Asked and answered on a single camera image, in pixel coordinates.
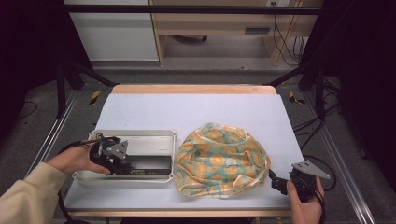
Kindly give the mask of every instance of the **floor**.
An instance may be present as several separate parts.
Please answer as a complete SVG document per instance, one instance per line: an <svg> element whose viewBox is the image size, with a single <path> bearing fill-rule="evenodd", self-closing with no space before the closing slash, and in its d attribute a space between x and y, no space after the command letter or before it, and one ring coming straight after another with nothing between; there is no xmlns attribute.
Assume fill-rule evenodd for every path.
<svg viewBox="0 0 396 224"><path fill-rule="evenodd" d="M206 42L200 38L173 37L169 40L163 66L156 62L117 63L94 62L97 73L121 83L190 83L190 84L264 84L281 77L295 67L284 62L272 66L259 37L210 36ZM288 63L295 61L287 54ZM316 116L313 91L299 91L300 76L294 77L276 87L284 100L291 126L313 119ZM24 178L39 160L56 154L56 148L66 143L83 139L94 129L100 116L101 106L106 101L110 88L83 75L87 83L82 91L67 89L67 96L75 97L75 103L68 112L66 123L54 130L59 120L57 112L56 86L54 82L31 90L26 97L25 108L16 121L9 137L1 144L0 192L5 192L13 182ZM337 83L336 78L329 81ZM102 91L95 106L88 106L92 93ZM290 100L290 92L296 100ZM336 94L326 97L326 107L337 104ZM326 223L396 223L396 196L380 174L375 161L361 158L359 146L342 117L342 110L329 112L326 122L304 146L303 154L320 158L335 170L337 184L326 192ZM318 124L313 122L306 129L296 133L296 138L304 145L309 134ZM332 182L325 182L325 188ZM104 218L88 218L91 223L106 223ZM290 223L277 217L263 218L262 223ZM57 211L53 223L64 223ZM120 223L119 218L111 218L110 223Z"/></svg>

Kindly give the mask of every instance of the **crumpled fabric bag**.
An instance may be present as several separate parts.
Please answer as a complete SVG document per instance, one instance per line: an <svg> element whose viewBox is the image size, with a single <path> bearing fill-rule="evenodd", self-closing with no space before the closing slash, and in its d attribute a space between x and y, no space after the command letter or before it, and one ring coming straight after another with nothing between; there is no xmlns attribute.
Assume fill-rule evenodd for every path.
<svg viewBox="0 0 396 224"><path fill-rule="evenodd" d="M246 130L207 123L191 133L177 153L177 191L228 198L260 186L271 161Z"/></svg>

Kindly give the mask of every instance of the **sleeve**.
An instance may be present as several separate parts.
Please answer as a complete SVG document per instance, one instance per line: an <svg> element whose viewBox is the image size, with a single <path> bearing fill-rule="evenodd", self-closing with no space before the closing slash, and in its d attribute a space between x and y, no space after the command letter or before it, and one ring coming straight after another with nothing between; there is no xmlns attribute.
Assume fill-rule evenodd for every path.
<svg viewBox="0 0 396 224"><path fill-rule="evenodd" d="M0 223L51 223L67 175L41 162L0 197Z"/></svg>

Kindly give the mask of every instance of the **gray floor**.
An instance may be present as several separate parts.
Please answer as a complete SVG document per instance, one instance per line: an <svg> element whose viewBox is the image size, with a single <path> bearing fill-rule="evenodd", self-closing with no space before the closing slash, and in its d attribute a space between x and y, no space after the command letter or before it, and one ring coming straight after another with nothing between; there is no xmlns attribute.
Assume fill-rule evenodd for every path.
<svg viewBox="0 0 396 224"><path fill-rule="evenodd" d="M206 42L172 38L169 40L165 65L153 63L97 64L97 72L121 83L191 83L191 84L262 84L286 74L293 66L281 64L273 67L259 37L209 37ZM82 91L68 90L68 96L76 97L67 121L57 134L51 145L49 157L56 154L57 149L72 141L85 139L94 130L103 103L111 89L83 76L87 82ZM290 123L296 126L311 120L315 114L310 104L300 105L289 100L289 92L293 91L297 99L312 101L311 91L300 92L296 88L299 77L293 78L276 88L282 96ZM88 105L95 90L101 90L101 95L95 105ZM42 148L46 137L57 121L56 116L56 86L54 82L31 90L26 101L37 104L36 111L16 121L9 132L9 137L0 146L0 193L5 192L18 179L24 178L31 164L35 161L37 152ZM337 103L333 95L327 98L326 106ZM26 104L21 115L28 114L34 105ZM296 134L300 145L306 140L316 123ZM316 133L303 149L303 154L309 154L323 159L335 169L331 150L339 152L342 160L356 184L358 193L367 204L375 219L375 223L396 223L396 196L381 175L374 161L361 158L358 144L344 120L335 111L326 117L325 126ZM353 206L354 195L350 195L350 183L340 181L342 174L337 173L336 187L326 192L327 222L326 223L370 223L359 219L359 209ZM64 189L70 185L70 179ZM324 182L325 188L332 182ZM104 218L86 218L93 222L105 223ZM112 218L112 223L119 223L119 218ZM54 223L64 223L62 214L57 211ZM262 223L278 223L276 218L264 218ZM290 223L287 218L283 223Z"/></svg>

